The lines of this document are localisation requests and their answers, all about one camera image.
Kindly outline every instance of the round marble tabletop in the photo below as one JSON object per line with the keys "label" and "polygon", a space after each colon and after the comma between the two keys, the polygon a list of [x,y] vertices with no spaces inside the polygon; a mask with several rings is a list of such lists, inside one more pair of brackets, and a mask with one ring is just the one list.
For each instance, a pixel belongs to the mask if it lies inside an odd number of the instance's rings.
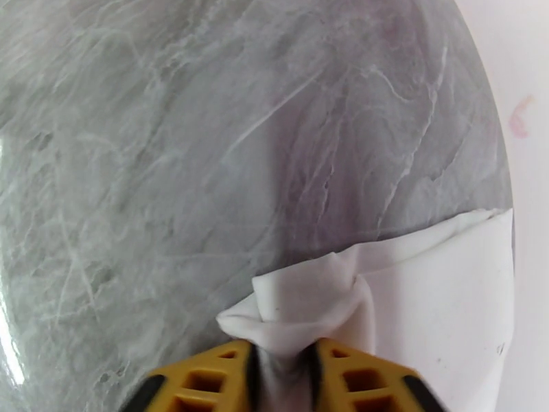
{"label": "round marble tabletop", "polygon": [[452,0],[1,0],[3,411],[114,411],[250,278],[510,207]]}

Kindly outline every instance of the crumpled white fabric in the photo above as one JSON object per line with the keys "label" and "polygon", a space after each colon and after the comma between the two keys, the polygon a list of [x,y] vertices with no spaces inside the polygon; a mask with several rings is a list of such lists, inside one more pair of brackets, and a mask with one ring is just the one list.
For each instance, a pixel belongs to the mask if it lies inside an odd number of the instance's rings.
{"label": "crumpled white fabric", "polygon": [[473,211],[253,278],[218,323],[262,349],[262,409],[310,410],[296,356],[328,336],[415,368],[450,411],[494,411],[513,334],[512,221]]}

